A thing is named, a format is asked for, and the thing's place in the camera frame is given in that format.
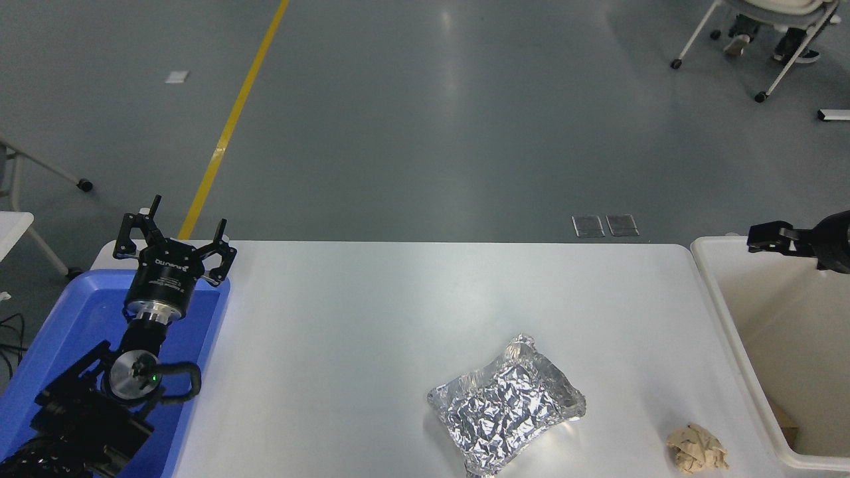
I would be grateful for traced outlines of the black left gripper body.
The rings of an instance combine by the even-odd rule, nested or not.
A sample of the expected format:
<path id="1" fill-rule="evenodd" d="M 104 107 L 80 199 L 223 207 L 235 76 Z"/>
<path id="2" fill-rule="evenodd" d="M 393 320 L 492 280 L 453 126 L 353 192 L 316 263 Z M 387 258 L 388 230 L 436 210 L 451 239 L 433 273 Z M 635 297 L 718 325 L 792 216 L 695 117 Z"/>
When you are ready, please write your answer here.
<path id="1" fill-rule="evenodd" d="M 139 253 L 139 267 L 125 298 L 125 308 L 137 313 L 142 303 L 157 302 L 176 313 L 185 313 L 203 272 L 203 261 L 188 243 L 151 243 Z"/>

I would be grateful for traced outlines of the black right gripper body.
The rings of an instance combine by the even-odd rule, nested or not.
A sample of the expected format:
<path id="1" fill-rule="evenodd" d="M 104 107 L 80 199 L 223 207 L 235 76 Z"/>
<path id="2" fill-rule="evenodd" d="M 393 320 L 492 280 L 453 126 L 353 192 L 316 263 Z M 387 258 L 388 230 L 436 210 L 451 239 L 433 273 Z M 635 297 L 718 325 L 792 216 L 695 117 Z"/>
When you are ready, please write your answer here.
<path id="1" fill-rule="evenodd" d="M 849 211 L 829 215 L 814 227 L 814 253 L 818 270 L 849 273 Z"/>

